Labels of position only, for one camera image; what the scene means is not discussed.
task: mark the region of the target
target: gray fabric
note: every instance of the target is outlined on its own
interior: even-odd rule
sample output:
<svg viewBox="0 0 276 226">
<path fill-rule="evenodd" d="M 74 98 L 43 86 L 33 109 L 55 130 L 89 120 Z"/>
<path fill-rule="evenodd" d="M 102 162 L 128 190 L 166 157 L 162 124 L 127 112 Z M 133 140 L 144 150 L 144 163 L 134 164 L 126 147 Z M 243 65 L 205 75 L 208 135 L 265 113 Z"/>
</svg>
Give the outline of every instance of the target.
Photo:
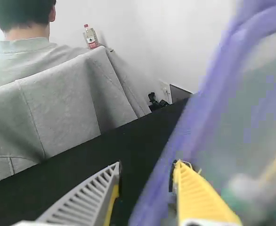
<svg viewBox="0 0 276 226">
<path fill-rule="evenodd" d="M 1 86 L 0 179 L 149 113 L 126 79 L 98 48 Z"/>
<path fill-rule="evenodd" d="M 43 37 L 0 41 L 0 86 L 37 74 L 88 51 L 59 46 Z"/>
<path fill-rule="evenodd" d="M 136 87 L 132 84 L 130 79 L 131 76 L 139 75 L 135 74 L 135 72 L 131 70 L 128 65 L 115 54 L 115 52 L 107 52 L 107 54 L 136 116 L 142 117 L 149 114 L 151 110 L 149 109 L 147 102 L 138 94 Z"/>
</svg>

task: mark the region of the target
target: bottle label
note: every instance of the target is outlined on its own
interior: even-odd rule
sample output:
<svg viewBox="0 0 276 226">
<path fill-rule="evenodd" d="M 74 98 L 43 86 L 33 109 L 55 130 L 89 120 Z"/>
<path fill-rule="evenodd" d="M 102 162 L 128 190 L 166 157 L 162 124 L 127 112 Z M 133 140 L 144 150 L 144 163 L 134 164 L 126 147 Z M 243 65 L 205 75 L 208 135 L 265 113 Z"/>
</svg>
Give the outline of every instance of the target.
<svg viewBox="0 0 276 226">
<path fill-rule="evenodd" d="M 88 37 L 88 38 L 87 38 L 87 41 L 88 41 L 88 43 L 90 44 L 90 43 L 96 42 L 96 39 L 95 39 L 94 36 L 91 36 L 91 37 Z"/>
<path fill-rule="evenodd" d="M 89 47 L 90 47 L 90 49 L 96 48 L 97 47 L 96 41 L 89 43 Z"/>
</svg>

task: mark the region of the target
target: gray plastic part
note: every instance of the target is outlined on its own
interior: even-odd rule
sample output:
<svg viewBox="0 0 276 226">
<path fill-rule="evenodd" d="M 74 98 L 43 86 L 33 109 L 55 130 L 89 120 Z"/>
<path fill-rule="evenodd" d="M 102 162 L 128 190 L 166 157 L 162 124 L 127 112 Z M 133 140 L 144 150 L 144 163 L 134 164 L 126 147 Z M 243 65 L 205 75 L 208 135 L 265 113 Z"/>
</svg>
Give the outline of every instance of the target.
<svg viewBox="0 0 276 226">
<path fill-rule="evenodd" d="M 103 226 L 115 185 L 119 184 L 117 162 L 89 177 L 57 201 L 36 221 L 69 226 Z"/>
</svg>

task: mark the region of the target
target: black desk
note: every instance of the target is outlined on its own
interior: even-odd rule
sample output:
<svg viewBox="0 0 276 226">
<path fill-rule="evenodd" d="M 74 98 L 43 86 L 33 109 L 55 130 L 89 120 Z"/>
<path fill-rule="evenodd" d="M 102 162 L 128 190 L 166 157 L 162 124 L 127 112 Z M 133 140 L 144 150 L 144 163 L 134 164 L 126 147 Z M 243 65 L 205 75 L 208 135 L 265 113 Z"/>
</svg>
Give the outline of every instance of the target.
<svg viewBox="0 0 276 226">
<path fill-rule="evenodd" d="M 118 160 L 123 166 L 123 201 L 117 226 L 127 225 L 186 102 L 168 106 L 0 181 L 0 226 L 35 220 L 80 182 Z"/>
</svg>

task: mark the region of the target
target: purple tube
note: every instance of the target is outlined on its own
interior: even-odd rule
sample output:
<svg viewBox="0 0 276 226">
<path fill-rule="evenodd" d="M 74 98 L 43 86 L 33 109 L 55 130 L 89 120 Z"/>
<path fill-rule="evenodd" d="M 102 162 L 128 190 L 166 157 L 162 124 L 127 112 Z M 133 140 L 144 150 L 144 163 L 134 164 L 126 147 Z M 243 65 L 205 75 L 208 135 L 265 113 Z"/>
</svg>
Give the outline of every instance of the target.
<svg viewBox="0 0 276 226">
<path fill-rule="evenodd" d="M 175 159 L 195 157 L 216 128 L 236 89 L 242 65 L 259 41 L 276 32 L 276 0 L 245 0 L 224 38 L 206 82 L 185 107 L 129 220 L 130 226 L 159 226 L 167 216 L 169 172 Z"/>
</svg>

